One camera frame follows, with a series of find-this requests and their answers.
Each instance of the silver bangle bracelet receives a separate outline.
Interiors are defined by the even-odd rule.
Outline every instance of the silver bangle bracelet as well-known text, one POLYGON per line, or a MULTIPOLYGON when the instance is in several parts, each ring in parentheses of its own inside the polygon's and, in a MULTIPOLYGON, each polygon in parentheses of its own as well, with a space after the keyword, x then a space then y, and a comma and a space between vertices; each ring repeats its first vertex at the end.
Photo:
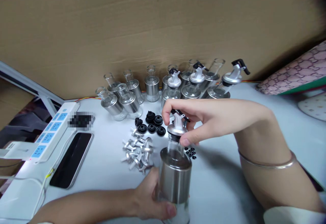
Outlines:
POLYGON ((254 166, 258 166, 258 167, 263 167, 266 169, 285 169, 285 168, 289 168, 292 165, 294 165, 297 162, 296 156, 295 154, 290 150, 291 152, 291 159, 283 164, 259 164, 259 163, 255 163, 253 161, 251 161, 250 159, 248 159, 247 157, 245 157, 242 153, 240 153, 240 151, 238 150, 239 155, 242 159, 244 159, 245 161, 247 161, 249 164, 252 164, 254 166))

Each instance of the cardboard wall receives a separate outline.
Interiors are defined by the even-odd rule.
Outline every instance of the cardboard wall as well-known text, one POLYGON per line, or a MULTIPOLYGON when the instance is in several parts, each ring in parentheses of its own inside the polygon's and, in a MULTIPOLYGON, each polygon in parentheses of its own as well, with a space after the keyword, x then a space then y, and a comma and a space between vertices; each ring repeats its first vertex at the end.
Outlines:
POLYGON ((0 130, 33 98, 32 94, 0 78, 0 130))
POLYGON ((0 60, 63 99, 191 58, 223 58, 221 73, 243 58, 257 79, 325 30, 318 0, 0 0, 0 13, 0 60))

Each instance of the white cable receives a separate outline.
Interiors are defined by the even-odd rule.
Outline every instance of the white cable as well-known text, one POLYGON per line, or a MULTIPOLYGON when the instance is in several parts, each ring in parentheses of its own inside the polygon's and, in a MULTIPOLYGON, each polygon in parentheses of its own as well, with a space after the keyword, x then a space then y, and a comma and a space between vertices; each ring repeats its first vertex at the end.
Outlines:
POLYGON ((45 188, 44 188, 44 184, 42 184, 39 179, 35 179, 35 178, 19 178, 19 177, 14 177, 14 176, 0 176, 0 179, 31 180, 33 182, 36 182, 41 187, 40 195, 42 195, 42 193, 44 192, 44 199, 45 199, 45 188))
MULTIPOLYGON (((76 132, 77 132, 77 131, 74 131, 74 132, 70 135, 70 137, 68 138, 68 140, 66 141, 66 143, 65 143, 64 146, 62 147, 61 152, 60 152, 60 154, 59 154, 59 157, 57 158, 57 160, 55 161, 55 163, 53 164, 53 166, 50 168, 50 170, 49 170, 49 172, 47 173, 47 175, 49 175, 49 174, 52 173, 52 169, 53 169, 53 171, 54 171, 54 168, 56 167, 57 162, 60 160, 63 151, 66 149, 66 147, 67 147, 67 145, 68 145, 68 142, 70 141, 70 139, 72 138, 72 136, 76 134, 76 132)), ((41 189, 44 189, 44 198, 43 198, 43 201, 42 201, 42 203, 41 203, 40 208, 42 207, 42 205, 43 205, 43 203, 44 203, 44 200, 45 200, 45 183, 46 183, 46 180, 47 180, 47 177, 44 178, 44 180, 43 180, 43 182, 42 182, 42 184, 41 184, 41 189)), ((41 197, 42 197, 42 194, 43 194, 43 191, 41 191, 40 194, 38 195, 38 198, 37 198, 37 201, 36 201, 36 205, 35 205, 34 210, 33 210, 33 213, 32 213, 32 218, 34 217, 34 215, 35 215, 36 212, 38 211, 38 208, 37 208, 37 207, 38 207, 38 205, 39 205, 39 202, 40 202, 40 199, 41 199, 41 197)))

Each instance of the black phone screen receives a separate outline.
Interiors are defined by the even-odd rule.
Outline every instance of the black phone screen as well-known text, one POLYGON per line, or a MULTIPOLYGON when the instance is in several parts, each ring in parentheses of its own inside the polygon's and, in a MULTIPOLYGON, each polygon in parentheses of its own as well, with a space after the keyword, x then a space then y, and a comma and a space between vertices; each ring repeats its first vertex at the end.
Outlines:
POLYGON ((87 149, 91 137, 91 133, 77 133, 75 135, 50 180, 51 186, 65 189, 70 186, 76 171, 78 170, 80 162, 83 159, 83 155, 87 149))

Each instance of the oil dispenser bottle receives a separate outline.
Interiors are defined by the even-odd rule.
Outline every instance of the oil dispenser bottle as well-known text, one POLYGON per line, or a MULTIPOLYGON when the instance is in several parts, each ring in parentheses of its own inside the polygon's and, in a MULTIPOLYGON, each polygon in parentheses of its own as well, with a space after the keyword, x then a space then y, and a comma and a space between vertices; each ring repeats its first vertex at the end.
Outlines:
POLYGON ((129 91, 125 83, 118 84, 117 89, 120 94, 119 102, 128 112, 129 118, 135 119, 141 117, 143 109, 139 105, 135 93, 129 91))
POLYGON ((159 82, 160 79, 155 75, 155 65, 147 66, 148 76, 145 78, 146 95, 149 102, 156 102, 160 98, 159 82))
POLYGON ((243 70, 245 74, 249 75, 250 72, 247 69, 244 61, 238 59, 232 62, 233 71, 231 73, 226 73, 222 76, 222 80, 218 85, 209 87, 202 98, 207 99, 218 99, 218 98, 230 98, 230 89, 232 86, 239 84, 242 80, 241 71, 243 70))
POLYGON ((176 68, 172 68, 170 69, 169 74, 170 78, 167 80, 168 87, 162 92, 162 108, 167 99, 180 99, 181 97, 181 93, 178 90, 179 86, 181 85, 181 80, 178 78, 180 71, 178 71, 176 68))
POLYGON ((137 79, 134 79, 132 71, 130 69, 123 71, 123 75, 126 78, 128 90, 135 93, 138 103, 142 104, 144 102, 144 97, 139 86, 139 81, 137 79))
POLYGON ((171 110, 174 122, 167 127, 169 144, 160 152, 158 201, 170 201, 177 208, 177 215, 164 220, 165 224, 188 224, 190 222, 188 198, 192 163, 179 143, 180 137, 187 132, 185 121, 188 118, 180 110, 171 110))
POLYGON ((212 62, 212 65, 209 68, 209 71, 207 71, 205 74, 205 80, 201 85, 199 86, 200 92, 204 93, 207 88, 213 86, 216 84, 216 82, 220 79, 220 75, 218 74, 218 71, 222 66, 225 64, 225 60, 216 58, 212 62))
POLYGON ((178 69, 178 66, 175 65, 175 64, 170 64, 168 67, 167 67, 167 75, 165 75, 162 79, 162 93, 163 91, 167 88, 167 80, 171 77, 171 74, 170 74, 170 70, 172 68, 175 68, 175 69, 178 69))
POLYGON ((113 74, 112 73, 108 73, 108 74, 105 74, 104 75, 104 79, 106 79, 106 81, 109 83, 109 86, 108 86, 108 90, 109 92, 113 93, 114 95, 117 96, 118 100, 120 98, 120 94, 117 90, 117 86, 118 84, 120 84, 121 82, 119 81, 116 81, 113 74))
POLYGON ((185 71, 181 72, 180 77, 181 77, 181 85, 179 87, 179 90, 183 87, 185 87, 189 83, 189 77, 190 75, 195 71, 194 69, 194 64, 197 63, 198 60, 195 59, 190 59, 188 61, 188 65, 185 71))
POLYGON ((181 99, 197 99, 201 95, 199 85, 205 80, 203 70, 208 71, 208 69, 200 62, 196 62, 193 67, 195 73, 190 75, 189 83, 181 89, 181 99))
POLYGON ((105 108, 115 121, 123 120, 128 113, 123 109, 122 105, 118 103, 118 98, 114 94, 108 93, 105 87, 99 87, 95 93, 102 99, 101 105, 105 108))

